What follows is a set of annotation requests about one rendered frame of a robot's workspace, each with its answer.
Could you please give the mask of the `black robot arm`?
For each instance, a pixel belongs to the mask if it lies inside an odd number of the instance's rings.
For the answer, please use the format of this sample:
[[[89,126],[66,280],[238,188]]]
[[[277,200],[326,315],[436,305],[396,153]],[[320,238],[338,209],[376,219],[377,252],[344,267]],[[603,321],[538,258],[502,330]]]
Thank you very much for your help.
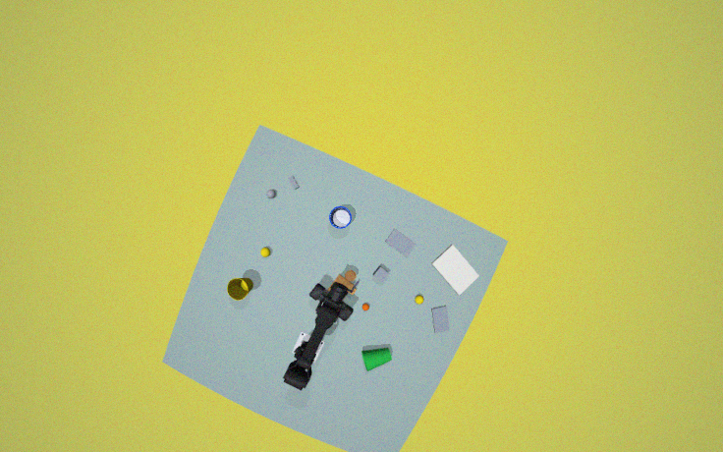
[[[316,357],[316,351],[326,330],[336,323],[342,310],[341,301],[348,295],[348,288],[341,283],[333,282],[327,297],[321,299],[315,309],[317,318],[308,342],[302,341],[302,346],[295,350],[295,361],[292,361],[284,374],[284,382],[300,390],[306,389],[312,374],[311,366]],[[324,303],[322,305],[322,303]],[[339,312],[337,312],[339,310]]]

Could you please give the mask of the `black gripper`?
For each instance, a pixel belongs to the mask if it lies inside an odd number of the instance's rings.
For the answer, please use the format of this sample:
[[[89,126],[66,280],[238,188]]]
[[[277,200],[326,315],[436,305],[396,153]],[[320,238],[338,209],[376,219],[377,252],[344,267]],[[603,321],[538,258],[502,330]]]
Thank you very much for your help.
[[[327,297],[330,291],[328,291],[326,288],[324,288],[319,283],[316,284],[316,286],[313,288],[312,291],[310,291],[309,295],[315,299],[315,300],[323,300],[324,296]],[[353,313],[353,308],[351,308],[349,305],[347,305],[345,302],[341,301],[342,304],[342,310],[339,314],[339,317],[346,321],[348,317]]]

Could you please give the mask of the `blue mug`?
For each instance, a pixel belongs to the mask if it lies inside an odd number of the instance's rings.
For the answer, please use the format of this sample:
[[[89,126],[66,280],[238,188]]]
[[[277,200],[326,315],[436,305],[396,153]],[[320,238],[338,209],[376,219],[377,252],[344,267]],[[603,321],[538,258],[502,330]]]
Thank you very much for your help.
[[[342,229],[350,224],[352,215],[348,208],[337,206],[331,210],[329,220],[334,227]]]

